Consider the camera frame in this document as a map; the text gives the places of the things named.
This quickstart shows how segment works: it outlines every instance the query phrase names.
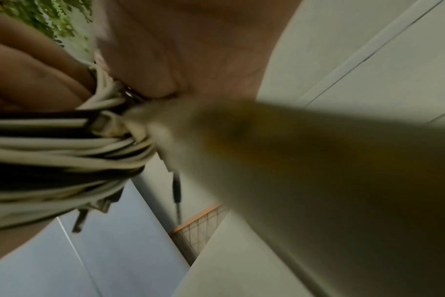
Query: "cable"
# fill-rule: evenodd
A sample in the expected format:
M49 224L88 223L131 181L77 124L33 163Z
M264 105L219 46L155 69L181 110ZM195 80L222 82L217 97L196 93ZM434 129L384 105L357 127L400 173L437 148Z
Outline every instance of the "cable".
M136 140L122 112L136 104L95 64L95 94L73 112L0 114L0 228L39 222L73 209L82 228L91 209L107 212L128 178L156 149Z

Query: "green foliage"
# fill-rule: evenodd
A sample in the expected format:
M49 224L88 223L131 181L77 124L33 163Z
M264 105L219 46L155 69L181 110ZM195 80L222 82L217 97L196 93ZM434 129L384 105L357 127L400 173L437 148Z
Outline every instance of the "green foliage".
M91 22L91 0L3 0L1 9L61 43L59 37L72 38L77 35L69 16L73 8Z

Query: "skin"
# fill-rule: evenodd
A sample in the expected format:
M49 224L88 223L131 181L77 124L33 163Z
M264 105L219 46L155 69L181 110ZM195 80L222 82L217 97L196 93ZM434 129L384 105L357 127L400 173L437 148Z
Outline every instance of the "skin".
M143 96L254 100L300 1L101 0L95 32L111 74ZM0 15L0 112L69 110L93 90L83 65ZM0 231L0 258L47 224Z

